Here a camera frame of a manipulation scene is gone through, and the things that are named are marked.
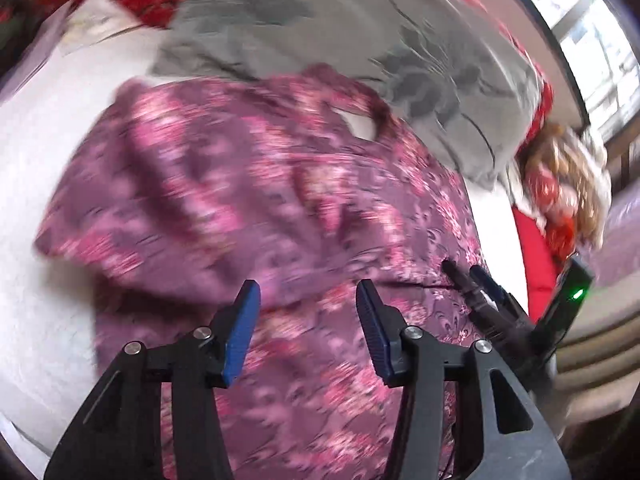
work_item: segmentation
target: pillow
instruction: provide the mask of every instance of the pillow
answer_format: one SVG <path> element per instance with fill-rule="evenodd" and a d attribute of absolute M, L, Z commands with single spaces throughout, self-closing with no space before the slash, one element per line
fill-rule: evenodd
<path fill-rule="evenodd" d="M 466 0 L 185 0 L 156 75 L 264 78 L 326 62 L 370 85 L 486 189 L 540 102 L 530 60 Z"/>

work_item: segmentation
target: window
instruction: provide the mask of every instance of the window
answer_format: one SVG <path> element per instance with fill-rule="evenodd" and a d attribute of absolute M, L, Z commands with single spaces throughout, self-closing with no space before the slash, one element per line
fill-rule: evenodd
<path fill-rule="evenodd" d="M 610 139 L 640 108 L 638 60 L 602 0 L 532 0 L 558 39 L 592 127 Z"/>

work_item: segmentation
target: mattress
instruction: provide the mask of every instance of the mattress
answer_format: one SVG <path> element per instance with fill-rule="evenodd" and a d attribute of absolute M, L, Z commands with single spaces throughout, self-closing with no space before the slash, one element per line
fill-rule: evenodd
<path fill-rule="evenodd" d="M 0 108 L 0 410 L 48 451 L 97 379 L 92 287 L 84 272 L 37 257 L 33 239 L 69 156 L 114 90 L 146 73 L 164 34 L 140 28 L 65 57 L 55 51 Z M 467 187 L 490 271 L 526 306 L 506 193 Z"/>

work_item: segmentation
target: pillowcase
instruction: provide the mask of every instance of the pillowcase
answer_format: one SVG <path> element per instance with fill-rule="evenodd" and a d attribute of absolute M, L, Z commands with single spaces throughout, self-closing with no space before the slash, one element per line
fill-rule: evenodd
<path fill-rule="evenodd" d="M 492 189 L 542 80 L 466 0 L 185 0 L 156 75 L 250 80 L 325 62 L 376 90 L 436 158 Z"/>

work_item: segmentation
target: floral garment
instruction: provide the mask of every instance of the floral garment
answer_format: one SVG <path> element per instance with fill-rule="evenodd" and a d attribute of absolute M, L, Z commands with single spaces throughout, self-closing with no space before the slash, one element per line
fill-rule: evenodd
<path fill-rule="evenodd" d="M 369 116 L 354 137 L 335 109 Z M 379 96 L 326 65 L 254 84 L 126 83 L 69 163 L 36 240 L 96 270 L 100 370 L 127 341 L 174 341 L 242 281 L 262 289 L 243 373 L 217 391 L 238 480 L 370 479 L 399 389 L 374 374 L 354 309 L 371 278 L 441 341 L 476 333 L 443 258 L 482 263 L 461 177 Z M 170 388 L 164 466 L 175 478 Z M 451 450 L 446 389 L 443 461 Z"/>

